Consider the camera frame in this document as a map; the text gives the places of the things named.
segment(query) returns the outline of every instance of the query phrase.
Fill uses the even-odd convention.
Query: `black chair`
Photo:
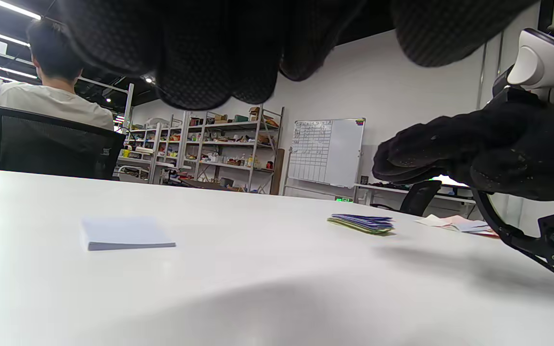
[[[404,214],[422,216],[425,210],[441,188],[441,182],[437,180],[427,180],[426,182],[414,184],[410,189],[399,210],[395,210],[384,204],[371,204],[374,208],[387,208],[388,210],[399,211]]]
[[[0,170],[111,180],[125,135],[0,107]]]

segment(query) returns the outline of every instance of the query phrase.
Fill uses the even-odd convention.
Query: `person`
[[[36,20],[27,29],[31,60],[42,85],[11,82],[0,87],[0,106],[35,112],[112,131],[113,114],[74,92],[83,61],[60,24]]]

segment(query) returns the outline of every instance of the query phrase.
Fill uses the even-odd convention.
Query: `whiteboard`
[[[295,121],[288,178],[354,187],[365,118]]]

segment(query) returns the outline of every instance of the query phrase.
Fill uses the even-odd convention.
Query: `white table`
[[[126,203],[138,195],[161,202]],[[124,210],[156,217],[178,247],[81,247],[82,217]],[[389,215],[396,231],[327,223],[335,212]],[[0,172],[0,346],[554,345],[553,274],[496,239],[414,219]]]

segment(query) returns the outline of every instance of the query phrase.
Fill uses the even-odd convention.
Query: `black mesh chair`
[[[426,182],[414,184],[410,189],[399,210],[395,210],[384,204],[371,204],[374,208],[387,208],[404,214],[422,216],[425,210],[441,188],[441,182],[436,180],[427,180]]]
[[[0,107],[0,171],[111,180],[125,135]]]

